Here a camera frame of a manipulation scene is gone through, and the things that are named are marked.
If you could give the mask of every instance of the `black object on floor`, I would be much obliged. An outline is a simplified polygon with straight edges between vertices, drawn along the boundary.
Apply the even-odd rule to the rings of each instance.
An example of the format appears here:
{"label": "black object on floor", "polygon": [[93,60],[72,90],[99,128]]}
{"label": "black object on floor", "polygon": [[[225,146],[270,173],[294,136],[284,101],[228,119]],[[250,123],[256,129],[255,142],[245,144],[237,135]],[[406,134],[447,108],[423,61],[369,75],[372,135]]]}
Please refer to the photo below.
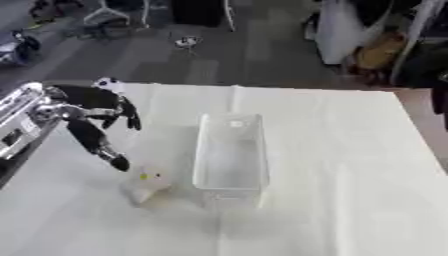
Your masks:
{"label": "black object on floor", "polygon": [[224,16],[222,0],[171,0],[171,6],[178,24],[217,27]]}

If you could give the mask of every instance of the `office chair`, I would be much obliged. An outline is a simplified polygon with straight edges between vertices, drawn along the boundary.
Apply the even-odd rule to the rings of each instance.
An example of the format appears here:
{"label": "office chair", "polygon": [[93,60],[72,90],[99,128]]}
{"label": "office chair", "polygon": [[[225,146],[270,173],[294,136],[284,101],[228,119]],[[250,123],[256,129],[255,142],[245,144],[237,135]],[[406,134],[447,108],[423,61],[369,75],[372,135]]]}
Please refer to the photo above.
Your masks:
{"label": "office chair", "polygon": [[[92,20],[93,18],[95,18],[98,15],[105,14],[105,13],[109,13],[109,14],[113,14],[113,15],[125,18],[127,20],[127,24],[130,23],[131,17],[128,14],[126,14],[122,11],[118,11],[116,9],[112,9],[111,7],[109,7],[106,0],[99,0],[99,3],[100,3],[100,8],[98,8],[96,11],[92,12],[91,14],[87,15],[84,18],[84,24],[88,25],[90,20]],[[150,4],[150,0],[143,0],[143,14],[142,14],[141,22],[145,27],[149,27],[149,25],[147,23],[148,14],[149,14],[149,4]]]}

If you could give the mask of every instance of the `small white object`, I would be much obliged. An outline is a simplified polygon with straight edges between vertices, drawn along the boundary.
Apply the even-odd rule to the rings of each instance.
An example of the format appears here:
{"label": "small white object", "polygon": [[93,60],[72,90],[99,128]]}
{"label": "small white object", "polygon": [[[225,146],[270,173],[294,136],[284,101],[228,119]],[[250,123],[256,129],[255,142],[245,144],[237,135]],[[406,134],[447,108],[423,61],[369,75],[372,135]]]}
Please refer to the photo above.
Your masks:
{"label": "small white object", "polygon": [[256,205],[269,183],[260,115],[203,115],[193,184],[206,206]]}
{"label": "small white object", "polygon": [[142,204],[157,191],[171,187],[173,178],[170,173],[162,172],[149,165],[139,165],[131,170],[124,191],[134,204]]}
{"label": "small white object", "polygon": [[112,77],[103,77],[98,79],[95,83],[93,83],[93,87],[106,89],[118,95],[124,94],[123,82]]}

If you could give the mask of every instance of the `white table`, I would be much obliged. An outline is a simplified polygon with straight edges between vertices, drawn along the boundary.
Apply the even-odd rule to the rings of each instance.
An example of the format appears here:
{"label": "white table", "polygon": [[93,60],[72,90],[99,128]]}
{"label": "white table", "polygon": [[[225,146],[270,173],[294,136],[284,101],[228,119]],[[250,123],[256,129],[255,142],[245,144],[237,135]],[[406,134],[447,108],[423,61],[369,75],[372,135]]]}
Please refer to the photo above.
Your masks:
{"label": "white table", "polygon": [[184,188],[202,113],[262,114],[262,208],[225,215],[220,232],[194,190],[133,208],[119,190],[126,174],[60,126],[0,193],[0,255],[448,255],[447,177],[392,93],[129,84],[128,94],[145,131],[122,123],[111,140],[128,152],[146,141],[144,157]]}

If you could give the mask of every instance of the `transparent container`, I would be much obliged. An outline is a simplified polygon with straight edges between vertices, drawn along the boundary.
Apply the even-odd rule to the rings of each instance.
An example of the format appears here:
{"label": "transparent container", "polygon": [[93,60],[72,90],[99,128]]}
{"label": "transparent container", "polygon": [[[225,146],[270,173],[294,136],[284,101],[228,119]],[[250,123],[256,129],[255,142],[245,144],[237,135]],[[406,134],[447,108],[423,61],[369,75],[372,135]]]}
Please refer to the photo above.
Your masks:
{"label": "transparent container", "polygon": [[213,208],[257,206],[269,183],[260,115],[203,115],[193,184]]}

